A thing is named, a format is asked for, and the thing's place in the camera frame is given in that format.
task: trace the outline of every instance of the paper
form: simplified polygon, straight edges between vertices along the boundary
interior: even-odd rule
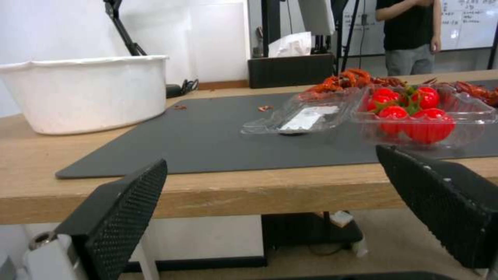
[[[282,125],[280,130],[309,130],[322,116],[335,114],[338,111],[339,107],[337,106],[308,107],[301,110],[290,121]]]
[[[290,34],[268,45],[268,57],[311,54],[311,32]]]

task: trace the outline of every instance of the clear plastic container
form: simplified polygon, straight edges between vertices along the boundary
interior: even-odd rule
[[[303,92],[287,100],[268,119],[245,123],[243,134],[301,134],[320,132],[340,125],[358,100],[358,88],[341,92]]]
[[[454,148],[466,145],[484,133],[486,125],[497,121],[497,114],[493,107],[486,105],[479,99],[471,97],[467,93],[457,93],[450,86],[439,86],[435,89],[439,93],[439,109],[442,109],[450,116],[454,124],[451,133],[442,140],[424,143],[420,140],[413,140],[407,135],[407,130],[417,127],[417,131],[427,137],[441,133],[447,129],[448,121],[407,118],[400,120],[386,120],[372,112],[367,111],[367,104],[372,92],[378,87],[363,88],[362,93],[351,109],[352,122],[359,123],[361,134],[367,140],[374,143],[396,144],[412,147],[438,146]],[[392,88],[396,92],[404,91],[403,88]],[[400,132],[396,135],[388,135],[381,126],[398,126]]]

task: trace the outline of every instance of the white paper bag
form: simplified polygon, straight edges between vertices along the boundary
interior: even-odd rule
[[[268,57],[302,56],[311,54],[311,32],[287,35],[268,46]]]

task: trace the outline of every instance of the black desk mat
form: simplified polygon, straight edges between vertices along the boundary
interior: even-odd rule
[[[129,174],[162,157],[170,174],[279,169],[377,162],[374,144],[346,122],[301,136],[243,135],[245,122],[269,117],[258,106],[278,108],[292,94],[185,100],[56,173],[58,178]],[[434,158],[498,156],[498,125],[459,149],[419,151]]]

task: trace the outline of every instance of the cherry tomato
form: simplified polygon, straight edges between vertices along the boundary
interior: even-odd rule
[[[384,96],[384,95],[377,95],[377,96],[372,96],[370,98],[369,103],[367,105],[367,111],[376,111],[379,106],[382,104],[385,104],[387,102],[391,101],[391,98],[389,96]]]
[[[379,89],[377,89],[372,94],[372,98],[375,98],[377,96],[387,96],[387,97],[391,98],[391,100],[399,101],[399,93],[393,91],[390,88],[379,88]]]
[[[417,143],[432,144],[442,141],[455,129],[455,121],[441,109],[425,109],[411,117],[421,123],[408,123],[404,126],[404,131]]]
[[[403,107],[400,106],[389,106],[382,110],[378,116],[385,120],[403,120],[408,117],[408,113]],[[397,135],[401,130],[403,130],[403,124],[401,123],[381,123],[380,129],[391,136]]]
[[[436,108],[439,105],[439,94],[433,88],[419,87],[411,99],[417,102],[419,97],[422,98],[420,100],[420,107],[422,109]]]

